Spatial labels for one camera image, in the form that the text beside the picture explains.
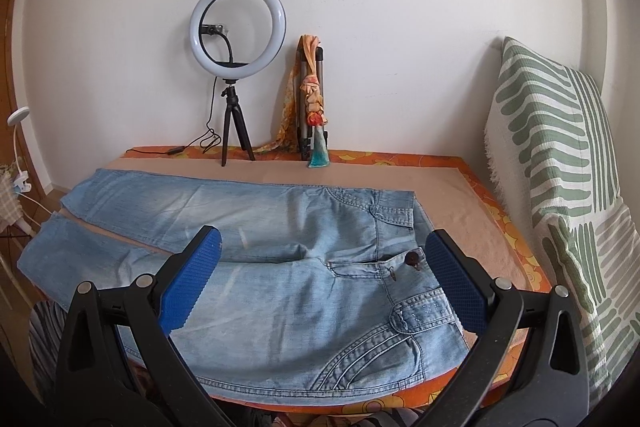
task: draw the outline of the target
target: light blue denim jeans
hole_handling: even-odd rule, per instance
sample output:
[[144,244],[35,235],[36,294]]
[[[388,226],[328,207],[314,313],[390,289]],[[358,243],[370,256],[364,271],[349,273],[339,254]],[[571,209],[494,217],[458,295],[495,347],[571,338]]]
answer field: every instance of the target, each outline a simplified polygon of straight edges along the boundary
[[[88,223],[176,253],[203,225],[222,259],[172,340],[210,394],[281,405],[385,396],[456,367],[467,347],[418,245],[412,192],[260,185],[99,170],[63,198]],[[409,251],[419,263],[405,264]],[[166,256],[54,216],[20,269],[68,308],[82,280],[128,285]],[[140,361],[129,333],[128,353]]]

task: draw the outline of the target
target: plaid fabric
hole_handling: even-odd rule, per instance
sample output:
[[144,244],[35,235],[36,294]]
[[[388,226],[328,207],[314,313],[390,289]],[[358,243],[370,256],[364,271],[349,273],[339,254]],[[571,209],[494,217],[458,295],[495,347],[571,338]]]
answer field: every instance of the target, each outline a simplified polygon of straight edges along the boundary
[[22,207],[14,192],[11,173],[7,171],[0,177],[0,220],[12,225],[21,217]]

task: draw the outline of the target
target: blue textured pad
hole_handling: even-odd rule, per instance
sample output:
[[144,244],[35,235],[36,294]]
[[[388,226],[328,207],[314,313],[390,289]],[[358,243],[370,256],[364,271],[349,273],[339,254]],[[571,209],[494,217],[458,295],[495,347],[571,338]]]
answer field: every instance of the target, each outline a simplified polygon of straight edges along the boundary
[[487,301],[442,238],[431,232],[424,254],[466,331],[481,335],[487,327]]
[[165,335],[184,326],[222,254],[222,236],[212,229],[162,294],[158,321]]

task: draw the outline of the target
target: patterned cushion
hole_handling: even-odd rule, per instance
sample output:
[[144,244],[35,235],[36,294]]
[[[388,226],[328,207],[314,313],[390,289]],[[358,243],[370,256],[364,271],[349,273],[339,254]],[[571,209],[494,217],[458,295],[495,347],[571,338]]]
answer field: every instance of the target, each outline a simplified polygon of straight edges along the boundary
[[577,298],[593,405],[640,339],[640,237],[596,84],[505,39],[486,145],[511,219]]

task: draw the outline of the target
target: green and white pillow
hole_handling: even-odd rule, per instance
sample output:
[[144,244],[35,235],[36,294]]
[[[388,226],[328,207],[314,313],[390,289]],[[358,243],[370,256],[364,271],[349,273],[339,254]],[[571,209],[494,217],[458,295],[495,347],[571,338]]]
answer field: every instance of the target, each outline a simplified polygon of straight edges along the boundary
[[592,406],[640,339],[640,236],[593,79],[506,38],[486,126],[498,195],[582,312]]

